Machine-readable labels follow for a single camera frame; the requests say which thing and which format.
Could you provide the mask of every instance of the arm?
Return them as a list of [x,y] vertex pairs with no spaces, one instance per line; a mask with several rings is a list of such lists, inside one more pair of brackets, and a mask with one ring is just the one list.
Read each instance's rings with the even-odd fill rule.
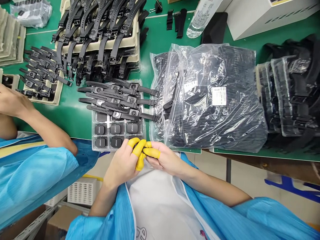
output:
[[17,138],[17,127],[13,122],[13,118],[4,114],[0,114],[0,138],[11,140]]
[[123,141],[103,178],[103,185],[90,209],[89,216],[108,215],[116,201],[118,187],[138,175],[139,171],[135,168],[145,143],[146,140],[140,141],[139,138]]
[[152,148],[143,151],[147,161],[156,169],[162,169],[179,177],[193,189],[233,207],[251,199],[239,188],[223,180],[209,176],[180,159],[170,148],[160,142],[151,142]]
[[48,147],[64,147],[74,156],[77,146],[69,135],[38,112],[26,96],[0,84],[0,114],[17,117],[28,123]]

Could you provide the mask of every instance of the white label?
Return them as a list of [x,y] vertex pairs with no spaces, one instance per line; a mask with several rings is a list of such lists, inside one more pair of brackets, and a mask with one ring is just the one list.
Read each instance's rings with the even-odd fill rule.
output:
[[227,88],[226,87],[213,87],[212,91],[212,105],[225,106],[227,105]]
[[18,15],[18,19],[26,19],[26,18],[28,18],[29,17],[29,15],[30,15],[30,11],[26,11],[26,12],[24,12],[21,16],[20,15]]
[[189,92],[192,88],[198,86],[198,81],[192,81],[184,85],[184,92]]

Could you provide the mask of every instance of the cardboard box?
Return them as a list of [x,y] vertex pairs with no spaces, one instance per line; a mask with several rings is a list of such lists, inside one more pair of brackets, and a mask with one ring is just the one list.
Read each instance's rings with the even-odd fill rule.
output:
[[[26,227],[28,227],[34,220],[36,220],[44,211],[46,210],[45,205],[41,205],[37,209],[33,210],[31,213],[22,217],[20,220],[16,221],[14,224],[10,225],[5,229],[0,231],[0,240],[9,240],[16,238]],[[46,231],[46,220],[35,236],[35,240],[43,240]]]
[[63,205],[48,221],[45,240],[64,240],[71,222],[82,211]]
[[303,20],[320,9],[319,0],[233,0],[226,9],[233,40]]

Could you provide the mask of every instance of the white plastic basket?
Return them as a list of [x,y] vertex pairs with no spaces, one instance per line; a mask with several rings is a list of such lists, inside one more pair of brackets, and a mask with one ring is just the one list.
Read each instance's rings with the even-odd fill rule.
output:
[[49,207],[53,207],[56,205],[62,198],[64,198],[68,194],[68,189],[66,188],[62,192],[55,195],[53,198],[51,198],[48,202],[44,203],[45,205]]
[[82,177],[68,187],[68,202],[92,206],[97,189],[96,178]]

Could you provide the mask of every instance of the plastic tray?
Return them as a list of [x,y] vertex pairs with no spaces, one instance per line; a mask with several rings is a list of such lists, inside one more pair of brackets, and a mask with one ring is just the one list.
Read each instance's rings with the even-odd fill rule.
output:
[[[129,82],[139,83],[140,85],[142,84],[141,80],[132,80]],[[143,105],[141,105],[140,110],[142,112],[144,112]],[[127,126],[130,123],[138,124],[138,133],[136,133],[136,134],[128,133]],[[110,128],[113,125],[120,125],[120,130],[121,130],[120,134],[111,134],[110,133]],[[104,126],[104,129],[105,129],[104,134],[101,134],[101,135],[95,134],[95,127],[96,126]],[[112,138],[120,138],[123,141],[126,138],[131,139],[134,137],[138,137],[140,139],[146,138],[145,119],[142,118],[142,119],[140,119],[139,122],[133,122],[133,121],[125,120],[125,119],[118,120],[118,119],[113,119],[109,115],[92,111],[92,150],[93,151],[98,151],[98,152],[116,151],[116,150],[118,150],[118,148],[114,148],[111,146]],[[106,147],[104,147],[104,148],[96,147],[97,138],[105,139],[107,142]]]
[[11,64],[23,63],[23,52],[24,52],[25,40],[26,40],[26,28],[24,26],[20,26],[20,33],[17,39],[16,57],[14,60],[0,62],[0,67],[11,65]]
[[4,30],[3,51],[0,52],[0,58],[8,57],[12,50],[12,42],[16,22],[12,17],[8,16],[7,25]]
[[16,90],[18,88],[19,80],[20,80],[20,76],[19,75],[3,74],[3,71],[2,71],[2,75],[0,74],[0,83],[2,83],[2,76],[7,76],[7,77],[10,77],[10,78],[13,78],[13,82],[12,82],[12,85],[11,85],[11,89],[12,90]]
[[[63,7],[63,11],[61,12],[61,16],[63,16],[64,12],[66,9],[70,8],[70,0],[66,0],[64,3],[64,7]],[[124,47],[135,47],[136,43],[137,43],[137,34],[139,33],[139,24],[138,24],[138,16],[139,16],[140,12],[138,11],[138,13],[136,14],[136,16],[133,19],[133,30],[132,30],[132,36],[128,37],[128,38],[124,38],[121,41],[120,47],[119,48],[124,48]],[[80,29],[78,29],[75,33],[75,36],[78,35],[80,33]],[[106,47],[105,49],[112,49],[113,48],[113,44],[114,44],[115,40],[109,40],[107,41]],[[69,49],[69,45],[64,46],[62,48],[62,54],[66,54],[68,53],[68,49]],[[87,48],[87,52],[90,51],[97,51],[99,50],[99,46],[100,46],[100,40],[98,42],[94,42],[94,43],[90,43],[88,45]],[[58,42],[55,43],[55,49],[57,50],[58,47]],[[82,48],[82,44],[77,44],[74,47],[73,53],[80,53]]]
[[[60,71],[59,74],[60,77],[64,78],[64,74],[62,71]],[[48,80],[46,81],[46,86],[49,88],[52,88],[53,83],[49,82]],[[36,97],[31,97],[30,101],[31,102],[36,102],[36,103],[42,103],[42,104],[47,104],[47,105],[54,105],[54,106],[58,106],[59,102],[60,102],[60,97],[61,97],[61,91],[62,91],[62,87],[63,87],[63,83],[60,81],[56,81],[56,83],[54,83],[57,85],[56,87],[56,91],[54,93],[54,99],[53,101],[49,101],[47,98],[43,98],[42,100],[39,100]],[[26,85],[23,86],[23,90],[28,90],[28,91],[32,91],[32,92],[37,92],[36,90],[34,90],[33,88],[29,88]]]
[[19,33],[20,33],[20,24],[18,22],[16,22],[14,25],[10,55],[8,57],[0,58],[0,63],[16,59]]
[[6,11],[4,11],[3,15],[4,15],[3,22],[0,25],[0,53],[4,51],[4,49],[3,49],[3,45],[4,45],[3,37],[4,37],[4,31],[5,31],[6,26],[7,26],[7,21],[8,21],[9,14]]

